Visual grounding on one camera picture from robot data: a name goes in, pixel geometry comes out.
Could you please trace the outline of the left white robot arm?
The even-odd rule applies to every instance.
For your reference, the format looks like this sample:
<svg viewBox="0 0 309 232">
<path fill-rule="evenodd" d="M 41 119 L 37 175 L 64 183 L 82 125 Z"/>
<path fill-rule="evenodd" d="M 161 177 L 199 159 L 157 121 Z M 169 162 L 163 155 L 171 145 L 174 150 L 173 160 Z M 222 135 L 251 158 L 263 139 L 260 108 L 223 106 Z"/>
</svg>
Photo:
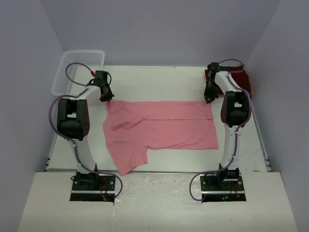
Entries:
<svg viewBox="0 0 309 232">
<path fill-rule="evenodd" d="M 95 190 L 100 186 L 100 177 L 88 143 L 90 117 L 88 107 L 98 102 L 110 101 L 114 95 L 110 89 L 111 75 L 95 71 L 85 90 L 77 96 L 62 95 L 57 106 L 56 132 L 71 145 L 77 161 L 74 181 Z"/>
</svg>

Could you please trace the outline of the pink t shirt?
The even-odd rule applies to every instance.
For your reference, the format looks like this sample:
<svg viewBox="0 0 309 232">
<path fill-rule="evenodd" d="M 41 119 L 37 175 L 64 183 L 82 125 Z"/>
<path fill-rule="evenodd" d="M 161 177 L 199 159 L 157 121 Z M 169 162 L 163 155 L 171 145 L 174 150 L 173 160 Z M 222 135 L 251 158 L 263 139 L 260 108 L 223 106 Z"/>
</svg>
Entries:
<svg viewBox="0 0 309 232">
<path fill-rule="evenodd" d="M 110 101 L 106 147 L 120 175 L 148 162 L 148 149 L 218 149 L 210 105 L 201 101 Z"/>
</svg>

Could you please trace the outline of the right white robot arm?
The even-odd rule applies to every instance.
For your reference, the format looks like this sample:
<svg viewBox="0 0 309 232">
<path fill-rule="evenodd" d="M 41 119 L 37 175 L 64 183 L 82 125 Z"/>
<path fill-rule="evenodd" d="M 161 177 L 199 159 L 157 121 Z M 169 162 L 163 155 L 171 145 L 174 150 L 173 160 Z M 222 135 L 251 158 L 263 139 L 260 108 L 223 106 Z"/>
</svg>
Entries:
<svg viewBox="0 0 309 232">
<path fill-rule="evenodd" d="M 233 181 L 239 179 L 238 146 L 243 127 L 251 118 L 252 103 L 249 92 L 241 88 L 233 79 L 233 73 L 241 70 L 231 71 L 223 67 L 219 62 L 212 62 L 207 66 L 206 88 L 204 99 L 207 104 L 212 103 L 223 92 L 224 99 L 220 112 L 221 121 L 225 127 L 225 142 L 219 169 L 215 171 L 215 184 L 221 190 L 228 189 Z"/>
</svg>

